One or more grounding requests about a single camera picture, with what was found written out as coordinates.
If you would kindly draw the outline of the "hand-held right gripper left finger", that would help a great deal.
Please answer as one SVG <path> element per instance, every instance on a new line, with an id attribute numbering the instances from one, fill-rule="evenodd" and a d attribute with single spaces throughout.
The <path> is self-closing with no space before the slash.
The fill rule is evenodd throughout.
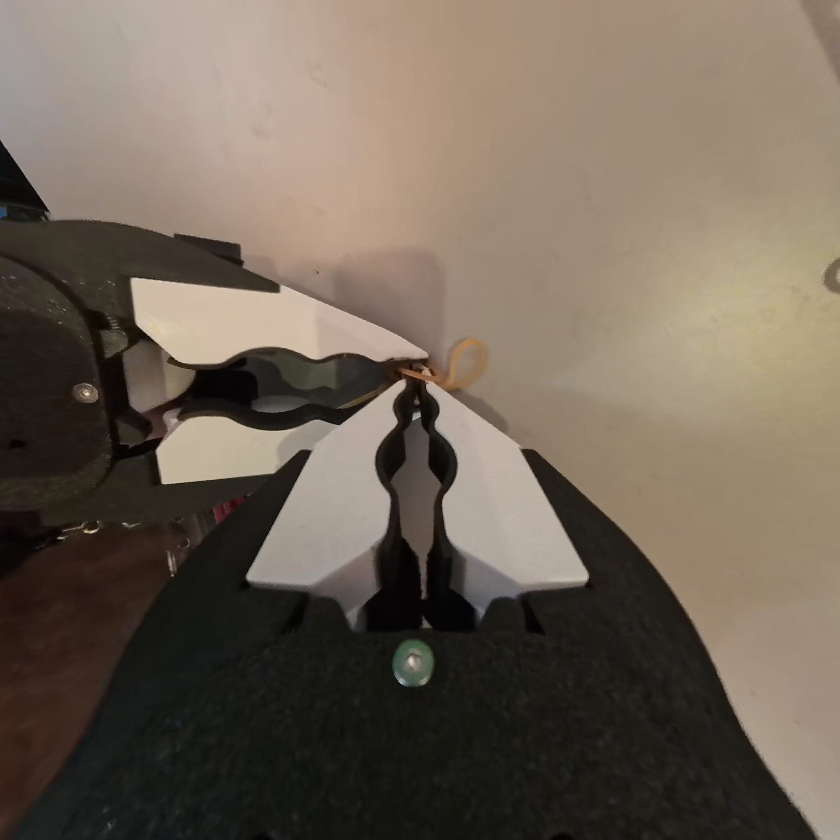
<path id="1" fill-rule="evenodd" d="M 315 445 L 248 570 L 251 587 L 332 599 L 375 632 L 422 625 L 421 575 L 392 483 L 415 398 L 400 380 Z"/>

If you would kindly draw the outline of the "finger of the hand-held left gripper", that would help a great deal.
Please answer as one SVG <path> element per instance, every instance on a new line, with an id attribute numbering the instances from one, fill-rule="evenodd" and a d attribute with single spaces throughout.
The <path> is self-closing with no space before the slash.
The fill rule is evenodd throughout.
<path id="1" fill-rule="evenodd" d="M 363 407 L 396 387 L 396 381 L 361 387 L 268 394 L 251 404 L 207 398 L 167 422 L 155 450 L 163 486 L 268 476 L 294 455 L 314 449 Z"/>
<path id="2" fill-rule="evenodd" d="M 132 277 L 130 407 L 361 407 L 425 365 L 408 339 L 288 287 Z"/>

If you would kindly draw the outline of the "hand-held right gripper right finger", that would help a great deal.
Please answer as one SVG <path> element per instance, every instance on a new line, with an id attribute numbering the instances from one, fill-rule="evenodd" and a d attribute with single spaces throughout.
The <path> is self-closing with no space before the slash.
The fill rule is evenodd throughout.
<path id="1" fill-rule="evenodd" d="M 468 632 L 501 598 L 585 587 L 590 575 L 522 448 L 436 384 L 418 402 L 439 484 L 426 622 Z"/>

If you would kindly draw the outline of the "yellow rubber band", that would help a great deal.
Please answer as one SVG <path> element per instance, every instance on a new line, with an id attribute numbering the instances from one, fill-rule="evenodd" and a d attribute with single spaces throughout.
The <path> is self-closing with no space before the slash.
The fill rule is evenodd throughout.
<path id="1" fill-rule="evenodd" d="M 462 392 L 478 382 L 489 362 L 487 346 L 475 338 L 454 343 L 441 364 L 430 361 L 402 362 L 395 375 L 404 380 L 434 384 L 445 392 Z"/>

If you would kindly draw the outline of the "metal badge clip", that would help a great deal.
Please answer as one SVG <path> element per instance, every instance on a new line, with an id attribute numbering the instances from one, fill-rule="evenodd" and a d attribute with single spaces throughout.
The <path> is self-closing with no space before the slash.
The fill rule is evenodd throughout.
<path id="1" fill-rule="evenodd" d="M 164 526 L 164 556 L 166 568 L 174 577 L 186 561 L 193 548 L 190 522 L 186 518 L 176 518 Z"/>

